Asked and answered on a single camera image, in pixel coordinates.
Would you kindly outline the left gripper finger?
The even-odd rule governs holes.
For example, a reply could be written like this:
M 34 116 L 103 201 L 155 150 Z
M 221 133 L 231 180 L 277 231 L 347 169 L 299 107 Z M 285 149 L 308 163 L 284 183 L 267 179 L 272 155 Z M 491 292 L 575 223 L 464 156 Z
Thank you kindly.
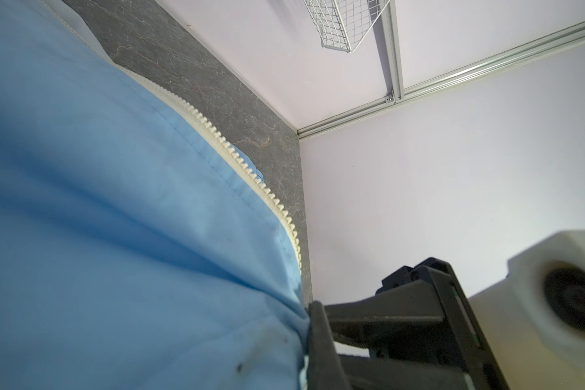
M 334 346 L 332 330 L 326 310 L 321 302 L 309 305 L 310 331 L 308 336 L 307 368 L 308 389 L 351 389 Z

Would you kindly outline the light blue zip jacket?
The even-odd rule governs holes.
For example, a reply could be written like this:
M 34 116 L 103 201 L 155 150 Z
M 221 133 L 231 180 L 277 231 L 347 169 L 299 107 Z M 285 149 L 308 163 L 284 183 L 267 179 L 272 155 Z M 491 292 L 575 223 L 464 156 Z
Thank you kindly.
M 60 1 L 0 1 L 0 389 L 299 389 L 297 230 Z

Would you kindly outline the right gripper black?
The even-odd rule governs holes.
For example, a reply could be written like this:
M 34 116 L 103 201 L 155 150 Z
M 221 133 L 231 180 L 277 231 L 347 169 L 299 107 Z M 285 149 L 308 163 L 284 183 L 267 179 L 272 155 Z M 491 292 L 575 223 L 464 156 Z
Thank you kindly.
M 376 293 L 325 307 L 334 341 L 375 348 L 394 336 L 375 355 L 412 362 L 340 355 L 352 389 L 509 387 L 449 263 L 403 266 Z

